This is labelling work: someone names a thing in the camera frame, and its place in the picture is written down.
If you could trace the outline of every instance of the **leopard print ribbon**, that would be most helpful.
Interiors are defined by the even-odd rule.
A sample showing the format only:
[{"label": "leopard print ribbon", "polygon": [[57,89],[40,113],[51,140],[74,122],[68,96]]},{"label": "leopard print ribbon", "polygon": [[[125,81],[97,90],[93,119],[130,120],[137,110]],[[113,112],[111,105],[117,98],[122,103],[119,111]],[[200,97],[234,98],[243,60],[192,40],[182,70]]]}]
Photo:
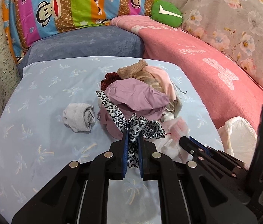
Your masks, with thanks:
[{"label": "leopard print ribbon", "polygon": [[128,167],[138,167],[137,140],[140,132],[145,139],[159,139],[165,137],[165,130],[157,120],[147,120],[144,116],[137,117],[134,113],[127,120],[121,110],[106,96],[104,91],[96,91],[102,105],[111,116],[115,125],[123,133],[124,129],[129,131]]}]

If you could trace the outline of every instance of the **green round cushion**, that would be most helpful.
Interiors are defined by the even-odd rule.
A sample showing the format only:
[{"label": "green round cushion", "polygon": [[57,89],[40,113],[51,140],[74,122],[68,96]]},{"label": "green round cushion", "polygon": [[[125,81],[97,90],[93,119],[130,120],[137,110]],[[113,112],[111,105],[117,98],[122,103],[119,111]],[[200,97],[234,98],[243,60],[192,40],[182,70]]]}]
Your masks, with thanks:
[{"label": "green round cushion", "polygon": [[174,4],[162,0],[153,4],[151,16],[153,20],[173,28],[179,27],[183,19],[182,13]]}]

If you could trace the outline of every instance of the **pink quilted fabric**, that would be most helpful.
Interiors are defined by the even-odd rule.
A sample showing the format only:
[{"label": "pink quilted fabric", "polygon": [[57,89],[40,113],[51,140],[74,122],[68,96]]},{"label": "pink quilted fabric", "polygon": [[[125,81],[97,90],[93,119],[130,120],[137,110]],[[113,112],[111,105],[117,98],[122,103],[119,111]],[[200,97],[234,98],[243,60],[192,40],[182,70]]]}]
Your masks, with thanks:
[{"label": "pink quilted fabric", "polygon": [[180,28],[147,16],[120,16],[110,24],[140,36],[146,58],[178,65],[198,92],[216,128],[241,116],[257,131],[263,90],[220,51]]}]

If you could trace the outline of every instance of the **pile of clothes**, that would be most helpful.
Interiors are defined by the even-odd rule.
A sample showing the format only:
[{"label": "pile of clothes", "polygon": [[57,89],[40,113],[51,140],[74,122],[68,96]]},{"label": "pile of clothes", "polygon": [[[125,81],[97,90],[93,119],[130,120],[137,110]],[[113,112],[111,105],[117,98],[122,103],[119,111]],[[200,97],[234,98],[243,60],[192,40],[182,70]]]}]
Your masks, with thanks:
[{"label": "pile of clothes", "polygon": [[156,149],[171,158],[182,159],[179,139],[189,137],[186,123],[178,114],[182,102],[165,70],[138,63],[107,73],[97,91],[100,111],[97,118],[110,135],[122,139],[130,132],[129,167],[137,167],[136,141],[140,131],[155,143]]}]

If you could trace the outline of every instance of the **purple cloth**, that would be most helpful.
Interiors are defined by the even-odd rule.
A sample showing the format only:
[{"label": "purple cloth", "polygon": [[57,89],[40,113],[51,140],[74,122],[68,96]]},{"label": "purple cloth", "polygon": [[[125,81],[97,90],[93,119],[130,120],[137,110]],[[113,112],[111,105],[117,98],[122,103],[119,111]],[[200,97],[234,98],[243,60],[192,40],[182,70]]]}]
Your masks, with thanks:
[{"label": "purple cloth", "polygon": [[[170,102],[168,95],[134,78],[113,82],[107,87],[105,94],[122,111],[126,119],[136,113],[138,117],[159,120]],[[100,123],[106,125],[112,137],[122,139],[122,133],[104,107],[100,110]]]}]

